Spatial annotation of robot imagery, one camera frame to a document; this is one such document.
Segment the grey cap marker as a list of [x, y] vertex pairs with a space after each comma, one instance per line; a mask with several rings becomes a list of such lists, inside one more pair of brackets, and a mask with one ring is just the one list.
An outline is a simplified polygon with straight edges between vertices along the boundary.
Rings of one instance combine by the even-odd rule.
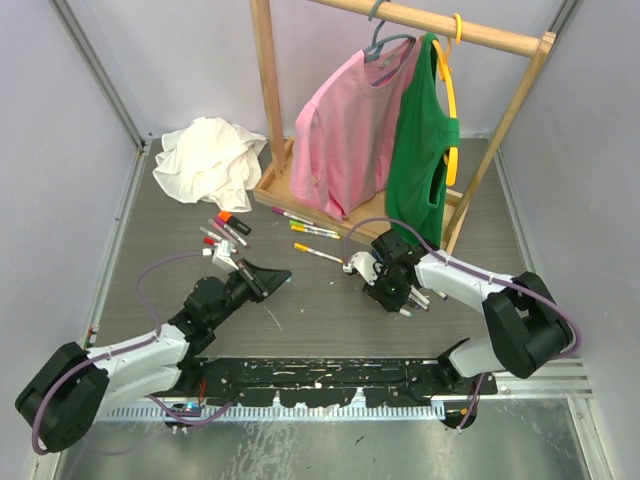
[[411, 298], [418, 304], [420, 304], [424, 309], [427, 309], [430, 305], [430, 301], [427, 297], [425, 297], [420, 291], [412, 291]]

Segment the yellow cap marker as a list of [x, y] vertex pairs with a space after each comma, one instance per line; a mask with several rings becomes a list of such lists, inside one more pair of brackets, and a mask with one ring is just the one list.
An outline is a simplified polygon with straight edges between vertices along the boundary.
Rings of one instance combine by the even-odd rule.
[[304, 253], [309, 253], [311, 255], [314, 255], [314, 256], [317, 256], [317, 257], [320, 257], [320, 258], [324, 258], [324, 259], [327, 259], [327, 260], [330, 260], [330, 261], [333, 261], [333, 262], [336, 262], [336, 263], [339, 263], [339, 264], [343, 264], [344, 263], [344, 261], [341, 258], [337, 257], [337, 256], [318, 251], [316, 249], [313, 249], [313, 248], [308, 247], [306, 245], [303, 245], [301, 243], [295, 242], [293, 244], [293, 246], [297, 251], [304, 252]]

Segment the green cap marker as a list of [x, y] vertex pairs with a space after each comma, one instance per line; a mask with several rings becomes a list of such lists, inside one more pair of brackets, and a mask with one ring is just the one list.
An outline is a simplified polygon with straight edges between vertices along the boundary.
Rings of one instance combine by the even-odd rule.
[[306, 223], [289, 220], [290, 229], [298, 232], [306, 232], [313, 235], [323, 236], [332, 239], [340, 239], [341, 235], [335, 231], [324, 229], [317, 226], [308, 225]]

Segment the magenta cap marker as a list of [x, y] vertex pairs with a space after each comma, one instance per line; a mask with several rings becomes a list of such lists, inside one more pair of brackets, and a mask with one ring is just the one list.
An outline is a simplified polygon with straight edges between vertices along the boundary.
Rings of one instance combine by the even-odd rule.
[[316, 224], [313, 221], [305, 219], [303, 217], [300, 217], [300, 216], [298, 216], [296, 214], [293, 214], [291, 212], [285, 211], [285, 210], [283, 210], [283, 209], [281, 209], [281, 208], [279, 208], [277, 206], [271, 206], [271, 210], [274, 213], [278, 214], [278, 215], [287, 217], [287, 218], [289, 218], [291, 220], [294, 220], [296, 222], [299, 222], [299, 223], [302, 223], [302, 224], [305, 224], [305, 225], [309, 225], [309, 226], [316, 226]]

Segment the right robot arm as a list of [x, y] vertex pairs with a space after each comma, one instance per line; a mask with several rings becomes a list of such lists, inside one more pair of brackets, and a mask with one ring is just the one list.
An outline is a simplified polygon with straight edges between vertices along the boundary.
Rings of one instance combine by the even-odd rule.
[[482, 314], [487, 335], [465, 338], [437, 358], [444, 390], [459, 394], [482, 373], [507, 371], [526, 379], [574, 346], [577, 338], [536, 274], [493, 274], [443, 250], [412, 246], [395, 230], [380, 235], [369, 252], [357, 252], [344, 271], [359, 274], [363, 290], [388, 312], [408, 300], [424, 306], [422, 290], [444, 293]]

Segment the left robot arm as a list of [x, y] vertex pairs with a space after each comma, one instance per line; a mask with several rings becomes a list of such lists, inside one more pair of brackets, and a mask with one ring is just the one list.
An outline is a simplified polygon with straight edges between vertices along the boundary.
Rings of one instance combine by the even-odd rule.
[[106, 414], [139, 398], [172, 390], [194, 393], [197, 356], [216, 329], [246, 302], [260, 303], [288, 282], [288, 270], [240, 259], [227, 279], [199, 279], [179, 312], [145, 335], [99, 348], [60, 346], [15, 401], [31, 427], [34, 452], [62, 452]]

